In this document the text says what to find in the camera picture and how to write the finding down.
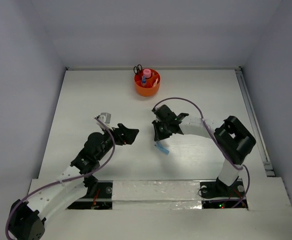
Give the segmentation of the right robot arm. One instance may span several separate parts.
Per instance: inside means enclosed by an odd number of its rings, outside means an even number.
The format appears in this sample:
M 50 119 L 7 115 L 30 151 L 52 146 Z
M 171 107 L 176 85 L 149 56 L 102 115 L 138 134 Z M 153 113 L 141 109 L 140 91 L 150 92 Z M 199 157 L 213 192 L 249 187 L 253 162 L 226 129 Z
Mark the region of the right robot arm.
M 176 115 L 167 105 L 153 108 L 155 120 L 154 141 L 168 139 L 173 134 L 194 135 L 211 139 L 225 157 L 223 167 L 212 187 L 227 196 L 234 190 L 234 184 L 243 169 L 243 162 L 256 144 L 256 139 L 235 116 L 229 116 L 218 125 L 212 120 L 195 117 L 188 113 Z

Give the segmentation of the black scissors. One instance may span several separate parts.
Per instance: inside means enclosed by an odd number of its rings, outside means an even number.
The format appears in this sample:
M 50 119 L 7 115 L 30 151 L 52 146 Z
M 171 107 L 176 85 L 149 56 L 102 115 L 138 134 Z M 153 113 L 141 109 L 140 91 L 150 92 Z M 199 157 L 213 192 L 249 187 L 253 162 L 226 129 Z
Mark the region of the black scissors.
M 133 71 L 135 75 L 139 75 L 143 73 L 143 67 L 141 64 L 137 64 L 136 66 L 133 67 Z

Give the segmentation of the clear blue capped glue bottle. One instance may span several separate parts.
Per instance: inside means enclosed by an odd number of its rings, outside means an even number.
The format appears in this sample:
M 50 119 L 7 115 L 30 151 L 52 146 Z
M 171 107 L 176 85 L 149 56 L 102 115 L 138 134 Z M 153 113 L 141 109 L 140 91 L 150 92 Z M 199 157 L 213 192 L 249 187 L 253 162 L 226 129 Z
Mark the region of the clear blue capped glue bottle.
M 141 84 L 143 87 L 145 87 L 147 84 L 147 79 L 146 79 L 146 76 L 144 76 L 144 75 L 142 76 Z

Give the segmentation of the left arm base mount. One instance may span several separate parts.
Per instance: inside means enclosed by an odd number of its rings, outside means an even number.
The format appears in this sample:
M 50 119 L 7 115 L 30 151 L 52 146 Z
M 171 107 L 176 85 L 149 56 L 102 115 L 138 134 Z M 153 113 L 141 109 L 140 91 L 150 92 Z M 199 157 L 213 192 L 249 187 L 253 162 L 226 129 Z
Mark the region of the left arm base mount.
M 84 178 L 86 195 L 67 207 L 68 210 L 111 210 L 113 181 L 99 181 L 94 176 Z

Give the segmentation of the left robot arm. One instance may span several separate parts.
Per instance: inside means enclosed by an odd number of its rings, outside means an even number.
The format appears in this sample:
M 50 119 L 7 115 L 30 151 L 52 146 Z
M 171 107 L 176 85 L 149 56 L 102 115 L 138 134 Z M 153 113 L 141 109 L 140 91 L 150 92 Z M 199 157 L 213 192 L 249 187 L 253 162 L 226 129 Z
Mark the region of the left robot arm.
M 98 180 L 94 173 L 106 164 L 100 161 L 107 153 L 114 155 L 116 146 L 134 143 L 139 130 L 119 123 L 109 127 L 98 122 L 101 132 L 91 133 L 83 148 L 54 182 L 16 200 L 5 224 L 8 240 L 39 240 L 48 224 L 76 200 L 90 198 L 97 192 Z

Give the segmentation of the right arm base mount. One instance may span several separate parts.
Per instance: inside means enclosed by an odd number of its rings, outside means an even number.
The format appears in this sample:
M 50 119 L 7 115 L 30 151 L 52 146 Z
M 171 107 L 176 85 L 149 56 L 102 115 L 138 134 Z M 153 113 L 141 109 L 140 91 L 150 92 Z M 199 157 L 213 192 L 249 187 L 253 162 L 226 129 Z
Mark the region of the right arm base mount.
M 244 184 L 240 178 L 231 186 L 218 179 L 201 181 L 197 194 L 202 199 L 203 209 L 248 209 Z

